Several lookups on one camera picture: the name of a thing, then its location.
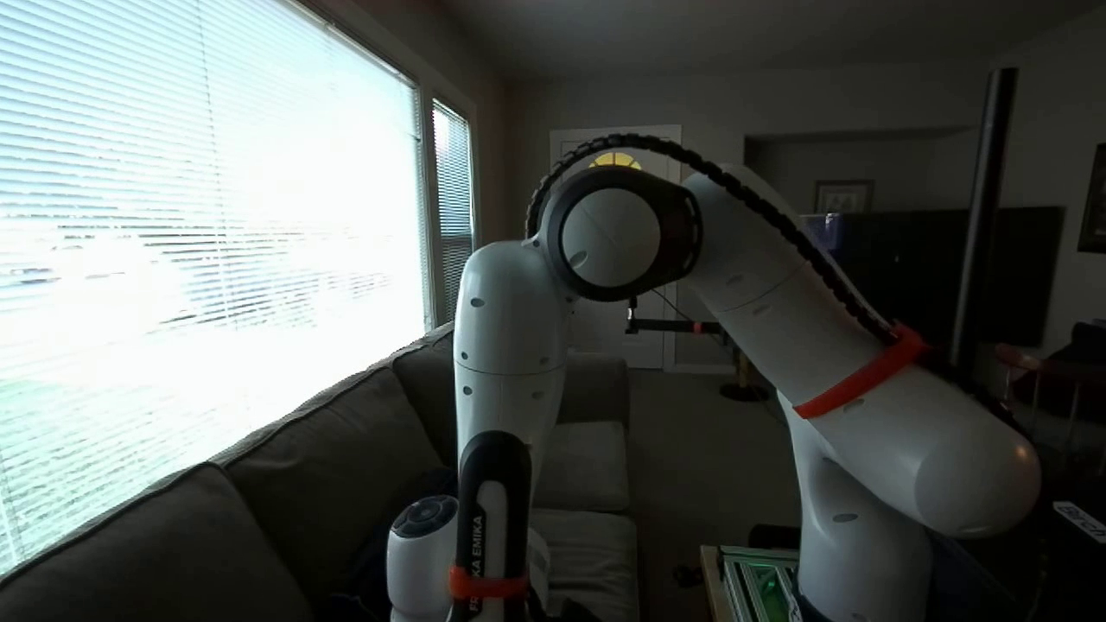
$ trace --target red strap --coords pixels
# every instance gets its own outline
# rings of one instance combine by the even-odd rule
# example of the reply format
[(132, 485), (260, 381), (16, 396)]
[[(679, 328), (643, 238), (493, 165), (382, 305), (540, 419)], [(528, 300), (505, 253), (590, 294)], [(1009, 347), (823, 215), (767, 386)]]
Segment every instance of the red strap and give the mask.
[(449, 593), (455, 599), (513, 599), (525, 597), (530, 589), (526, 576), (511, 579), (471, 577), (460, 567), (449, 567)]
[(875, 361), (831, 386), (822, 395), (795, 406), (795, 413), (804, 419), (811, 419), (821, 417), (834, 408), (839, 408), (879, 386), (929, 349), (921, 340), (921, 335), (908, 326), (896, 323), (891, 332), (899, 340), (884, 350), (884, 353)]

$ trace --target white wall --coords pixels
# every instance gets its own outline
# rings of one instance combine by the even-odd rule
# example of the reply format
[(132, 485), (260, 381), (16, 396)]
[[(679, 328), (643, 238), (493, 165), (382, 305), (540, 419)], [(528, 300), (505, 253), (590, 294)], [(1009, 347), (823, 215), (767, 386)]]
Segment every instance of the white wall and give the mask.
[[(508, 89), (509, 221), (521, 236), (526, 200), (547, 172), (551, 129), (682, 126), (684, 145), (744, 162), (747, 135), (966, 127), (979, 123), (987, 63), (864, 65), (720, 76), (513, 84)], [(686, 292), (681, 309), (707, 319)], [(677, 335), (678, 363), (727, 364), (701, 335)]]
[(438, 0), (304, 1), (468, 117), (474, 135), (477, 227), (484, 242), (505, 237), (504, 84)]
[(978, 136), (758, 141), (745, 164), (800, 214), (814, 212), (820, 179), (873, 180), (873, 211), (957, 209), (971, 196)]
[(1020, 68), (1002, 186), (1004, 205), (1066, 208), (1043, 353), (1072, 324), (1106, 318), (1106, 255), (1076, 252), (1095, 145), (1106, 143), (1106, 8), (1003, 54)]

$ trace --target sticker label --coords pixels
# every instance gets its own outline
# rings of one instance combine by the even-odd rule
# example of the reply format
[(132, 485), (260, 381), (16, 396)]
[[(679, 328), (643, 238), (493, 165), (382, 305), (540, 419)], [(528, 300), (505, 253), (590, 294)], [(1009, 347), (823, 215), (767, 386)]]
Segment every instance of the sticker label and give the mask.
[(1084, 533), (1094, 538), (1099, 545), (1106, 545), (1106, 525), (1098, 522), (1095, 517), (1083, 511), (1079, 506), (1072, 501), (1053, 501), (1052, 509), (1082, 529)]

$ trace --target white blinds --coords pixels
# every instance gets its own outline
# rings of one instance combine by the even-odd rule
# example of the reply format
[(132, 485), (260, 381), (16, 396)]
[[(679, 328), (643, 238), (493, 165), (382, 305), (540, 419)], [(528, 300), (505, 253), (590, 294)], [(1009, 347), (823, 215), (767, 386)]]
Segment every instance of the white blinds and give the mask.
[(446, 317), (453, 319), (465, 262), (472, 255), (472, 147), (469, 123), (434, 101), (434, 145), (438, 165), (438, 221)]
[(421, 334), (415, 91), (280, 0), (0, 0), (0, 573)]

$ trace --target framed picture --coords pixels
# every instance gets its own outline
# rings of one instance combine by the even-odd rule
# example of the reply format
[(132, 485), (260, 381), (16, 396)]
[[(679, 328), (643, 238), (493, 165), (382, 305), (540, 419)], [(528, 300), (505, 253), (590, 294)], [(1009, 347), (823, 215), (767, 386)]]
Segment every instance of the framed picture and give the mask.
[(817, 180), (814, 183), (814, 214), (868, 211), (875, 188), (872, 179)]
[(1078, 250), (1106, 252), (1106, 143), (1095, 148), (1095, 163), (1091, 167), (1091, 188), (1087, 190), (1087, 207), (1083, 210)]

